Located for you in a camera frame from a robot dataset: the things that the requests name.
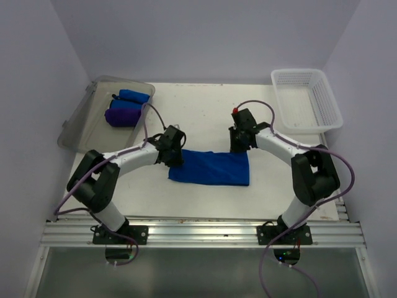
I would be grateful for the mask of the purple towel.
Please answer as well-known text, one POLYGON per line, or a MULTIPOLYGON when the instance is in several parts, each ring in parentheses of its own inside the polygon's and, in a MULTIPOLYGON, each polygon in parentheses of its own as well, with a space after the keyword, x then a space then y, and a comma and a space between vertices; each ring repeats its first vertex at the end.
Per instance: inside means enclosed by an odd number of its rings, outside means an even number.
POLYGON ((131 108, 111 108, 105 111, 105 120, 111 127, 135 127, 140 119, 141 111, 131 108))

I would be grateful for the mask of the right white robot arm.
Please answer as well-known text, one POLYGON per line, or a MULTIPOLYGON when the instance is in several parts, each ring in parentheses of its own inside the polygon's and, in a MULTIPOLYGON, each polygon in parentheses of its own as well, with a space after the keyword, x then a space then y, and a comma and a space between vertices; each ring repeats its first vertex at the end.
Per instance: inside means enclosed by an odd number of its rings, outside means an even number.
POLYGON ((279 139, 267 122, 257 123, 249 109, 233 109, 234 125, 229 128, 230 152, 243 153, 250 149, 266 151, 291 167, 294 198, 277 219, 276 236, 282 243, 298 237, 294 225, 317 202, 331 196, 340 187, 331 155, 326 147, 314 150, 297 148, 291 139, 279 139))

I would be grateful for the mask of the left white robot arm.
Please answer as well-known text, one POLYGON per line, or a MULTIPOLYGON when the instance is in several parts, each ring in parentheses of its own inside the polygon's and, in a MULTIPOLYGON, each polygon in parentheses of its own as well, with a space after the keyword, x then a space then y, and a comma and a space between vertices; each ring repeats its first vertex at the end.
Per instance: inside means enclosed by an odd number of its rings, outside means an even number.
POLYGON ((68 197, 73 196, 93 214, 114 243, 127 240, 128 220, 112 202, 117 181, 144 166, 164 164, 171 168, 181 166, 182 147, 186 135, 170 125, 163 133, 144 139, 137 146, 111 153, 88 151, 68 181, 68 197))

